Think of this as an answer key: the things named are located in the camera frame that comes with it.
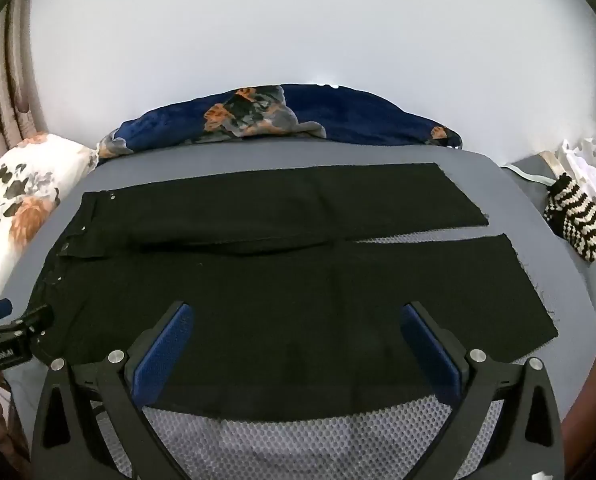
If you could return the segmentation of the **black white striped cloth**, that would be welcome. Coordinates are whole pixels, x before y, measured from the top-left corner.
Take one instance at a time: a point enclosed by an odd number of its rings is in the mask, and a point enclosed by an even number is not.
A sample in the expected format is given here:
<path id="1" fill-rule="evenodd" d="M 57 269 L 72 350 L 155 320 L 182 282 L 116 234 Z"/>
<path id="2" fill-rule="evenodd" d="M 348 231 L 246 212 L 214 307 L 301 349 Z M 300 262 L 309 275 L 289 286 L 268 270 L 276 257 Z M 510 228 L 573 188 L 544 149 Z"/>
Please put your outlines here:
<path id="1" fill-rule="evenodd" d="M 596 203 L 565 172 L 547 189 L 543 217 L 584 261 L 596 260 Z"/>

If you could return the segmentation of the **grey mesh mattress cover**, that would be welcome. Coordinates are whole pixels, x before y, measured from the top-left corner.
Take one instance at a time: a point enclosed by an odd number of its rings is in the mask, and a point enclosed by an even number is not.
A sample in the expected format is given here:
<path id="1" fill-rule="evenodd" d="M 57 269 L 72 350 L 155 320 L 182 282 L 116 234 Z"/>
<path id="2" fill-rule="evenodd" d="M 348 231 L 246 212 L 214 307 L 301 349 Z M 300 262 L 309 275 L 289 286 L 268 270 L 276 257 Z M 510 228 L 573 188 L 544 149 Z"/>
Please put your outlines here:
<path id="1" fill-rule="evenodd" d="M 480 154 L 430 146 L 358 146 L 262 140 L 180 146 L 106 162 L 81 180 L 51 215 L 16 266 L 4 294 L 16 311 L 27 304 L 48 251 L 83 194 L 228 172 L 318 166 L 434 162 L 484 214 L 488 235 L 509 237 L 552 317 L 556 339 L 537 350 L 561 414 L 580 394 L 596 356 L 596 263 L 586 264 L 543 220 L 542 197 L 526 195 Z M 203 478 L 395 479 L 406 474 L 447 419 L 448 408 L 424 398 L 389 410 L 287 424 L 213 422 L 148 410 L 165 445 Z"/>

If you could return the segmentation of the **black pants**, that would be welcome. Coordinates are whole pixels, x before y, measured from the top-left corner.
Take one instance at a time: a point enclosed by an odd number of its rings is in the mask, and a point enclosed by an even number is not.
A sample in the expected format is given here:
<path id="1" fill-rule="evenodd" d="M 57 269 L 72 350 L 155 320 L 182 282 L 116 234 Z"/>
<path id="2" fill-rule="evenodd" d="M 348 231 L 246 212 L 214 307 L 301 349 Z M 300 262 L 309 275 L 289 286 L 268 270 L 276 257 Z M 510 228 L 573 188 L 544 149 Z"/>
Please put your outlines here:
<path id="1" fill-rule="evenodd" d="M 194 328 L 158 408 L 299 420 L 428 392 L 400 334 L 416 300 L 469 349 L 511 362 L 557 336 L 510 240 L 433 164 L 250 171 L 89 192 L 31 307 L 43 362 L 126 350 L 174 301 Z"/>

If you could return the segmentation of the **navy floral blanket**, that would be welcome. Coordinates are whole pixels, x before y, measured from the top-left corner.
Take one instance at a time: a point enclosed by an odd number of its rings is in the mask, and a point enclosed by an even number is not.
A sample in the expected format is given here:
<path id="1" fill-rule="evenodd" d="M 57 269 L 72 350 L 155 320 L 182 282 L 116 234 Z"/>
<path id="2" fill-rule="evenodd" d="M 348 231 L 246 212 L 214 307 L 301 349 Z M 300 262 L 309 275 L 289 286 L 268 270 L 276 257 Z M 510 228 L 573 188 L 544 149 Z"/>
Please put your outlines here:
<path id="1" fill-rule="evenodd" d="M 309 136 L 356 145 L 462 148 L 462 138 L 451 128 L 407 113 L 381 96 L 347 87 L 277 84 L 149 110 L 104 136 L 97 152 L 105 160 L 182 144 L 271 136 Z"/>

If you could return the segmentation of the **white floral pillow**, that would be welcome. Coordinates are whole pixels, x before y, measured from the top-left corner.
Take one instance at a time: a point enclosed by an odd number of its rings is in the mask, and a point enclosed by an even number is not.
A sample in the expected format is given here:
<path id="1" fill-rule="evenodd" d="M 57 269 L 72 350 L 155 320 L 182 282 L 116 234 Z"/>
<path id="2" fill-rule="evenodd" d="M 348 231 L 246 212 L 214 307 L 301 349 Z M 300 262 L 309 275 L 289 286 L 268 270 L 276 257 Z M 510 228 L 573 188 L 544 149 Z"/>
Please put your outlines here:
<path id="1" fill-rule="evenodd" d="M 41 226 L 97 162 L 97 151 L 51 133 L 0 158 L 0 295 Z"/>

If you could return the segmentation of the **grey folded cloth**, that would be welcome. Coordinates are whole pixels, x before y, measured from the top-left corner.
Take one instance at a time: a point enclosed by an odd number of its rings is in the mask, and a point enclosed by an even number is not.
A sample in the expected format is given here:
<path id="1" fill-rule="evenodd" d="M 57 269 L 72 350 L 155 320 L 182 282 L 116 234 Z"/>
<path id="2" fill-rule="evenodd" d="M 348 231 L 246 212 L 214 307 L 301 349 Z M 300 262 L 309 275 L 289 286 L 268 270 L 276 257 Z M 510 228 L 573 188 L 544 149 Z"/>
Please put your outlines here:
<path id="1" fill-rule="evenodd" d="M 542 197 L 556 181 L 554 171 L 540 155 L 505 164 L 502 169 L 529 196 Z"/>

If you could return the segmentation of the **beige curtain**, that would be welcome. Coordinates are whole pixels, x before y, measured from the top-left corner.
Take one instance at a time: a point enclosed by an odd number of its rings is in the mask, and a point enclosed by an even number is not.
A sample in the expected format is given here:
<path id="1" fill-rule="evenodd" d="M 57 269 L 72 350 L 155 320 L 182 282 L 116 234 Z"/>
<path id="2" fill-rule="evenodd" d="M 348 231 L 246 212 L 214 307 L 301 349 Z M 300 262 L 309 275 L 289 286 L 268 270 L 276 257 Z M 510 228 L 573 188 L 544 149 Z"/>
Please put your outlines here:
<path id="1" fill-rule="evenodd" d="M 0 12 L 0 158 L 42 129 L 29 46 L 31 0 L 10 0 Z"/>

